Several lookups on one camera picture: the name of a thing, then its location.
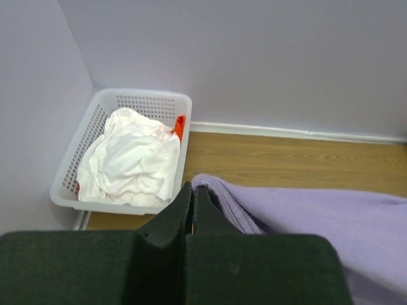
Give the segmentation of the purple t shirt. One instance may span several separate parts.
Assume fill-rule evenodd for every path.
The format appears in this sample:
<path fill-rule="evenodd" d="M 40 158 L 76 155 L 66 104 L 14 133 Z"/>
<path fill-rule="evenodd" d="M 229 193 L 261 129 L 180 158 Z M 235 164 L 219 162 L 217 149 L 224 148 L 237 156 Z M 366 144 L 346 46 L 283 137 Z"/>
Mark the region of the purple t shirt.
<path fill-rule="evenodd" d="M 244 187 L 197 175 L 211 201 L 246 234 L 326 238 L 345 266 L 356 304 L 406 303 L 406 199 L 337 189 Z"/>

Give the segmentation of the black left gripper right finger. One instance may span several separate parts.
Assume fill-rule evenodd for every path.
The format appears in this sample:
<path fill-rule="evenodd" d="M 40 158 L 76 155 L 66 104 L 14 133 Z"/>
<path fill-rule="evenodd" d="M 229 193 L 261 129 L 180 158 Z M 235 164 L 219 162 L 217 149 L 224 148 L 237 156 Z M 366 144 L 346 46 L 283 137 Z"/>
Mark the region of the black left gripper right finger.
<path fill-rule="evenodd" d="M 312 234 L 244 234 L 206 187 L 195 191 L 186 236 L 186 304 L 352 304 L 342 264 Z"/>

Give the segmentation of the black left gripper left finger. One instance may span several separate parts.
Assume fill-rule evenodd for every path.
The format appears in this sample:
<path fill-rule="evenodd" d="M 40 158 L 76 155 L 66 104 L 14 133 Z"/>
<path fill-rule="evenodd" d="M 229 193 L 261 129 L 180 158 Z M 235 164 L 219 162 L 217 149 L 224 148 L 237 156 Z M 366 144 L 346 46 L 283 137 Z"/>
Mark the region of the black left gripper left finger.
<path fill-rule="evenodd" d="M 1 237 L 2 304 L 179 304 L 192 187 L 136 230 Z"/>

